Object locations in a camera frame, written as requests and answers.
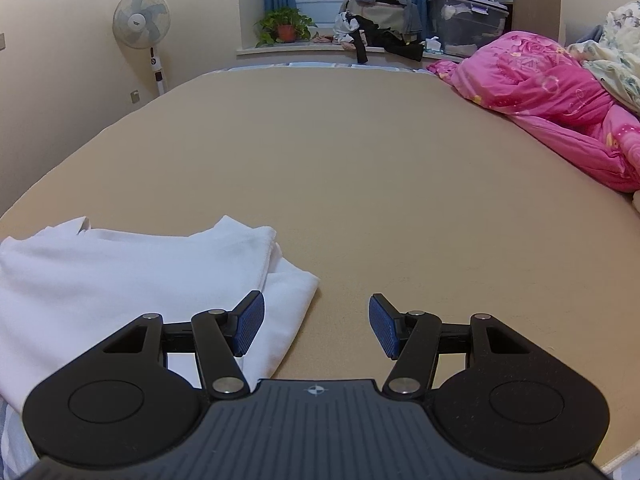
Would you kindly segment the white small garment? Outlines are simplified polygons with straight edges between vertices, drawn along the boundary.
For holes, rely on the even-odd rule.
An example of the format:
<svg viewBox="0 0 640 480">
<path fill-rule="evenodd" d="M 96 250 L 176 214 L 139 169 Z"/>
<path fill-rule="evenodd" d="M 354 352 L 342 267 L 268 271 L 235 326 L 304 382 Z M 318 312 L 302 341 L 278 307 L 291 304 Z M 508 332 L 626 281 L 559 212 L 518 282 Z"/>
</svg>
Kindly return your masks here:
<svg viewBox="0 0 640 480">
<path fill-rule="evenodd" d="M 2 240 L 2 399 L 20 412 L 43 379 L 142 314 L 188 322 L 231 310 L 252 290 L 265 318 L 239 364 L 257 385 L 284 359 L 319 285 L 276 237 L 230 217 L 189 236 L 95 229 L 81 217 Z"/>
</svg>

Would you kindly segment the pile of clothes on sill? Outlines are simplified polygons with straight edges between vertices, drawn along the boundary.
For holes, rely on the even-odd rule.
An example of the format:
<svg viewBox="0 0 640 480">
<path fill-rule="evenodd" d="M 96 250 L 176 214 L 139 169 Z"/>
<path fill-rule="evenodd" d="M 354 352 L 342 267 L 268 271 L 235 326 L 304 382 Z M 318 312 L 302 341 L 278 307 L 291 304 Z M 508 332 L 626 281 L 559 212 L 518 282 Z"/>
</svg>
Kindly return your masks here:
<svg viewBox="0 0 640 480">
<path fill-rule="evenodd" d="M 423 58 L 423 26 L 412 0 L 343 0 L 334 21 L 333 40 L 356 52 L 357 62 L 367 64 L 367 47 L 420 62 Z"/>
</svg>

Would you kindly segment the pink quilt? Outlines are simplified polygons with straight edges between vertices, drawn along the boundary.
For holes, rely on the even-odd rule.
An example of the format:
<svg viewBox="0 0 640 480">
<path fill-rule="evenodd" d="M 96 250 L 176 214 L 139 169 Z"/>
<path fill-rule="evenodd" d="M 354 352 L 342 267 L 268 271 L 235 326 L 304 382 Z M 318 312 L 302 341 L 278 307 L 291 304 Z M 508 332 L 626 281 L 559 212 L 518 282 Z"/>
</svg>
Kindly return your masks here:
<svg viewBox="0 0 640 480">
<path fill-rule="evenodd" d="M 508 32 L 460 63 L 438 61 L 428 70 L 594 180 L 638 191 L 639 118 L 557 42 Z"/>
</svg>

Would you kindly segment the floral cream quilt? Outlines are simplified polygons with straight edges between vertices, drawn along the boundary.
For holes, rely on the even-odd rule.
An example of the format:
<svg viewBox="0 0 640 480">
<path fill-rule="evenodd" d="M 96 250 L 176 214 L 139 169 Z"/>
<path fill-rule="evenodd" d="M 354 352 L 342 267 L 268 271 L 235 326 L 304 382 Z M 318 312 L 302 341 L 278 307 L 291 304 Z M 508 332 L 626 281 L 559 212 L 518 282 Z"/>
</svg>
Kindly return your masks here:
<svg viewBox="0 0 640 480">
<path fill-rule="evenodd" d="M 639 1 L 608 12 L 598 41 L 570 44 L 568 53 L 634 114 L 639 114 Z"/>
</svg>

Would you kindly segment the white standing fan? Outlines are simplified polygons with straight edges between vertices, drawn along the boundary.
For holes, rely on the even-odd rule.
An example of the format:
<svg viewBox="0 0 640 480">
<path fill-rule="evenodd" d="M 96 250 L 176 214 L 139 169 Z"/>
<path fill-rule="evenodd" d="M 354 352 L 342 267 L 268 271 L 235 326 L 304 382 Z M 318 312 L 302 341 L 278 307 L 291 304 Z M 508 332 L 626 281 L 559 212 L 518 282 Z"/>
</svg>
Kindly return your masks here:
<svg viewBox="0 0 640 480">
<path fill-rule="evenodd" d="M 170 29 L 166 0 L 120 0 L 113 14 L 112 32 L 117 41 L 134 50 L 149 52 L 157 93 L 166 92 L 158 45 Z"/>
</svg>

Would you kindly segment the clear plastic storage bin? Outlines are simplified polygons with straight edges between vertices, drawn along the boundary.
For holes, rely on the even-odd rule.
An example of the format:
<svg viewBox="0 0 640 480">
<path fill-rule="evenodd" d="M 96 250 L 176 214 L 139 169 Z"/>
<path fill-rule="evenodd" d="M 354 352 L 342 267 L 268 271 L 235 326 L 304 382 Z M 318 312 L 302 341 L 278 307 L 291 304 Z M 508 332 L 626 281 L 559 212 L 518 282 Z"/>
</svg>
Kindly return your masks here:
<svg viewBox="0 0 640 480">
<path fill-rule="evenodd" d="M 446 55 L 468 58 L 500 37 L 509 9 L 492 0 L 426 0 L 433 35 Z"/>
</svg>

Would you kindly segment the potted green plant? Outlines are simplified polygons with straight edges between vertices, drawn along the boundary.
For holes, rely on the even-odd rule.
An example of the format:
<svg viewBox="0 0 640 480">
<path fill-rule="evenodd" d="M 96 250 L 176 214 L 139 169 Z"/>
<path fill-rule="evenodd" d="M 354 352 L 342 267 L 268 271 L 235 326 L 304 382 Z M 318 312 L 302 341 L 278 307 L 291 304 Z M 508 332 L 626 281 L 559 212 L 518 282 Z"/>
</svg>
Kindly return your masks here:
<svg viewBox="0 0 640 480">
<path fill-rule="evenodd" d="M 311 40 L 314 20 L 297 8 L 284 6 L 268 11 L 256 24 L 256 47 L 271 47 L 276 44 L 292 44 L 296 41 Z"/>
</svg>

